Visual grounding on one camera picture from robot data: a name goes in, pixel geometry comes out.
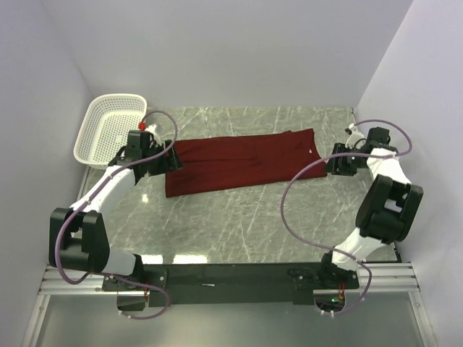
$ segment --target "metal frame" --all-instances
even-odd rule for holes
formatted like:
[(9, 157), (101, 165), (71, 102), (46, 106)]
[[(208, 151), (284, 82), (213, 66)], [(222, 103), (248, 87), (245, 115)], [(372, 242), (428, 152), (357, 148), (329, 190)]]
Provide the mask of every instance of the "metal frame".
[[(415, 272), (412, 264), (407, 263), (371, 263), (367, 264), (373, 273), (371, 282), (371, 293), (396, 293), (396, 292), (419, 292)], [(68, 270), (67, 275), (71, 278), (80, 278), (84, 272)], [(368, 280), (368, 273), (364, 269), (357, 271), (359, 278), (359, 289), (348, 289), (346, 293), (358, 293), (362, 291)], [(89, 275), (86, 280), (77, 285), (71, 285), (61, 279), (58, 270), (48, 266), (43, 276), (41, 287), (38, 291), (40, 296), (50, 295), (140, 295), (142, 291), (102, 291), (104, 278), (102, 275)], [(314, 290), (314, 294), (337, 293), (337, 290)]]
[(417, 320), (418, 329), (420, 330), (421, 338), (424, 347), (437, 346), (437, 339), (434, 335), (433, 326), (430, 323), (428, 312), (423, 304), (421, 293), (409, 293), (410, 302), (412, 303), (413, 313)]
[[(85, 169), (84, 177), (80, 185), (79, 194), (77, 196), (78, 199), (82, 196), (89, 173), (90, 167), (87, 167)], [(373, 279), (369, 292), (385, 294), (397, 292), (409, 293), (413, 312), (417, 320), (417, 325), (419, 327), (424, 346), (437, 346), (436, 337), (433, 334), (433, 329), (430, 325), (428, 314), (424, 304), (422, 303), (420, 287), (418, 285), (412, 264), (400, 262), (377, 262), (367, 264), (367, 266), (373, 273)], [(80, 271), (68, 270), (67, 274), (71, 278), (79, 278), (83, 273)], [(357, 270), (357, 276), (359, 279), (360, 288), (355, 290), (346, 290), (347, 293), (359, 293), (365, 287), (368, 280), (367, 271), (363, 268), (359, 268)], [(48, 303), (52, 295), (143, 295), (142, 291), (102, 291), (101, 287), (103, 285), (103, 281), (103, 276), (92, 274), (89, 275), (87, 279), (79, 285), (69, 285), (61, 279), (56, 268), (47, 266), (41, 287), (38, 291), (35, 307), (22, 342), (22, 347), (32, 347), (36, 345), (42, 328), (43, 320), (46, 316)], [(337, 291), (314, 290), (313, 293), (335, 294)]]

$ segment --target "black bracket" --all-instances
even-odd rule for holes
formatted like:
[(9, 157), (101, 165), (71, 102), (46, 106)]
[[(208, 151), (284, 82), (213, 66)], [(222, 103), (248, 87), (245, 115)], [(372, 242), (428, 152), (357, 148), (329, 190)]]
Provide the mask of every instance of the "black bracket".
[[(131, 130), (127, 135), (127, 145), (119, 150), (110, 162), (109, 165), (126, 165), (137, 160), (152, 157), (161, 153), (172, 143), (171, 140), (165, 141), (165, 147), (162, 144), (157, 144), (153, 139), (153, 134), (141, 130)], [(132, 167), (135, 175), (135, 184), (148, 174), (156, 176), (165, 174), (169, 171), (175, 171), (183, 168), (183, 164), (177, 155), (175, 147), (172, 147), (165, 155), (150, 160), (146, 163), (141, 163)]]
[[(332, 154), (337, 153), (371, 153), (375, 148), (384, 148), (392, 152), (397, 152), (397, 148), (389, 145), (391, 138), (389, 130), (376, 127), (371, 128), (365, 139), (365, 144), (360, 149), (347, 148), (344, 143), (337, 142), (334, 144)], [(359, 157), (338, 157), (330, 159), (323, 169), (327, 174), (340, 176), (354, 176), (358, 168), (367, 168), (367, 158)]]
[[(56, 267), (54, 247), (58, 232), (73, 210), (57, 208), (50, 217), (48, 261)], [(71, 233), (82, 230), (82, 238), (72, 237)], [(60, 245), (60, 257), (66, 269), (100, 273), (109, 258), (109, 242), (101, 213), (81, 212), (72, 220), (64, 232)]]
[[(422, 187), (377, 175), (355, 219), (360, 235), (379, 239), (384, 244), (404, 240), (415, 219), (423, 194)], [(395, 202), (394, 209), (386, 207), (388, 200)]]
[[(268, 264), (172, 264), (145, 265), (145, 277), (155, 286), (165, 288), (172, 304), (230, 304), (258, 302), (292, 302), (314, 305), (315, 289), (337, 289), (320, 277), (319, 262)], [(345, 281), (346, 289), (359, 288), (352, 276)], [(104, 291), (142, 291), (119, 281), (105, 280)], [(142, 308), (142, 299), (135, 300)], [(134, 309), (134, 300), (118, 301), (123, 310)], [(165, 298), (157, 291), (149, 295), (149, 307), (162, 307)]]

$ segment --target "white wall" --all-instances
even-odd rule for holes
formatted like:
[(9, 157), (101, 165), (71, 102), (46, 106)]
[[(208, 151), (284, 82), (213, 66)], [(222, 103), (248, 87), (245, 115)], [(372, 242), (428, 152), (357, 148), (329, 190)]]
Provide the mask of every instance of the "white wall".
[(402, 166), (425, 196), (402, 254), (411, 260), (440, 346), (462, 344), (463, 0), (415, 0), (358, 106), (359, 120), (403, 126)]
[(22, 340), (48, 219), (77, 194), (72, 146), (90, 91), (36, 0), (0, 0), (0, 346)]
[(93, 94), (355, 106), (412, 0), (42, 0)]

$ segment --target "red garment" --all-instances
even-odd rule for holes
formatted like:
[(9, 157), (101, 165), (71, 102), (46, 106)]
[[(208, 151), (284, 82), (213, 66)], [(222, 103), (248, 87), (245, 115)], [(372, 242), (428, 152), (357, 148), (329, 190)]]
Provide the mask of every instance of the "red garment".
[[(184, 168), (166, 174), (166, 197), (289, 181), (320, 159), (313, 129), (181, 140), (175, 149)], [(324, 177), (324, 167), (321, 163), (300, 179)]]

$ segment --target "laundry basket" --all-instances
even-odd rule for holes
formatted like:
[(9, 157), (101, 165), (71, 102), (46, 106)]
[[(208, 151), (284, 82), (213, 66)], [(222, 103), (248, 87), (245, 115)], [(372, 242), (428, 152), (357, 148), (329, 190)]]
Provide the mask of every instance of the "laundry basket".
[(129, 130), (138, 129), (146, 114), (146, 100), (134, 94), (107, 94), (88, 106), (74, 146), (74, 157), (92, 168), (105, 170), (127, 144)]

